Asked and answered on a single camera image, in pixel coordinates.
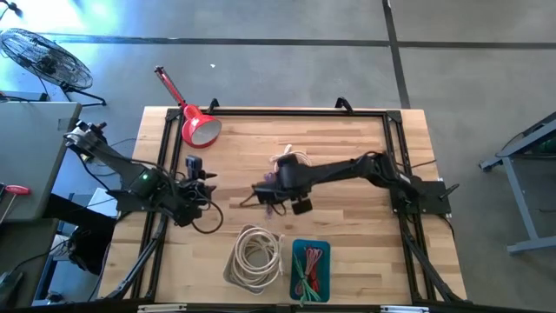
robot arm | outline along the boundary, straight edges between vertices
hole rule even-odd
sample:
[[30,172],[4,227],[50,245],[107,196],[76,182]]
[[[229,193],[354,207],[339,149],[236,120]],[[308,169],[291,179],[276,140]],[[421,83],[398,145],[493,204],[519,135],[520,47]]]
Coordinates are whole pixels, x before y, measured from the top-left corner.
[[256,183],[253,191],[259,203],[276,205],[291,200],[297,215],[312,209],[308,194],[314,185],[351,178],[364,178],[375,186],[395,189],[409,202],[422,194],[420,178],[406,176],[397,170],[387,155],[376,152],[317,166],[298,163],[295,156],[288,155],[278,160],[275,180]]
[[[215,174],[202,170],[202,160],[188,156],[189,178],[176,181],[161,166],[154,163],[133,160],[122,156],[106,144],[103,127],[106,123],[94,125],[79,122],[65,135],[66,145],[78,155],[94,157],[105,163],[122,178],[120,190],[109,190],[119,207],[125,211],[157,211],[172,218],[175,224],[186,226],[201,217],[200,206],[210,201],[214,186],[207,186],[199,179]],[[144,163],[153,165],[148,168]]]

gray concrete floor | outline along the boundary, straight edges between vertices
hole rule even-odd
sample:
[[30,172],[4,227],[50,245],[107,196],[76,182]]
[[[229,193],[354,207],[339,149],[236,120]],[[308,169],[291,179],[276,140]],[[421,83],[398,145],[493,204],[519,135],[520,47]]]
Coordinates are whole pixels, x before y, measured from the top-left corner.
[[[20,0],[29,21],[21,25],[7,14],[0,26],[113,36],[387,39],[380,0],[38,3],[32,7],[29,0]],[[550,0],[391,3],[400,40],[551,42],[555,36],[556,3]],[[356,108],[400,108],[389,48],[63,46],[93,72],[95,82],[89,91],[109,102],[105,108],[84,109],[82,118],[108,122],[111,142],[136,135],[144,106],[173,104],[152,72],[155,65],[166,67],[191,103],[208,104],[217,97],[221,105],[330,107],[343,96]],[[556,249],[520,256],[506,253],[508,244],[526,239],[525,228],[504,170],[484,174],[476,165],[554,111],[556,50],[401,49],[400,53],[411,106],[427,114],[440,174],[449,183],[461,184],[451,203],[469,299],[556,310]],[[48,88],[54,99],[63,99],[56,86]],[[42,86],[29,72],[0,58],[0,89],[40,91]],[[131,153],[129,145],[118,149]],[[118,184],[115,176],[105,180],[109,186]],[[87,194],[96,186],[68,154],[55,192]],[[537,218],[539,227],[553,235],[555,218],[556,214]]]

lamp shade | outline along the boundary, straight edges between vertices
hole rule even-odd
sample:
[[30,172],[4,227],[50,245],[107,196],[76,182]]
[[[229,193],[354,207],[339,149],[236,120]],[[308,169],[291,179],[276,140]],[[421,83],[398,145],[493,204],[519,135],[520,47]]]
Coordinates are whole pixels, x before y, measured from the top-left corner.
[[187,119],[182,128],[182,138],[185,143],[193,148],[205,148],[216,141],[222,129],[219,120],[202,114],[201,110],[193,104],[185,105],[183,115]]

electric fan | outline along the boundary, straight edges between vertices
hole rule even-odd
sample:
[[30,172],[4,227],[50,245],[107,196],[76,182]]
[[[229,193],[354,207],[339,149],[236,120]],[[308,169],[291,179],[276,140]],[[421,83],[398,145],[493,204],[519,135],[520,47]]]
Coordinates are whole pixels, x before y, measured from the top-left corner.
[[106,105],[101,97],[83,92],[93,84],[90,71],[79,59],[50,40],[27,30],[10,28],[0,34],[0,47],[14,62],[39,78],[68,92],[100,100],[83,106]]

red handle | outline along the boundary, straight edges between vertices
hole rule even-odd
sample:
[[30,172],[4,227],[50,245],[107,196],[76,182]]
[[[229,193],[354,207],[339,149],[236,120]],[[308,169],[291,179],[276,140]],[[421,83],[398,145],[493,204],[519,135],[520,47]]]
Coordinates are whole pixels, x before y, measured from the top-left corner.
[[7,185],[6,191],[18,196],[25,196],[31,193],[31,189],[18,185]]

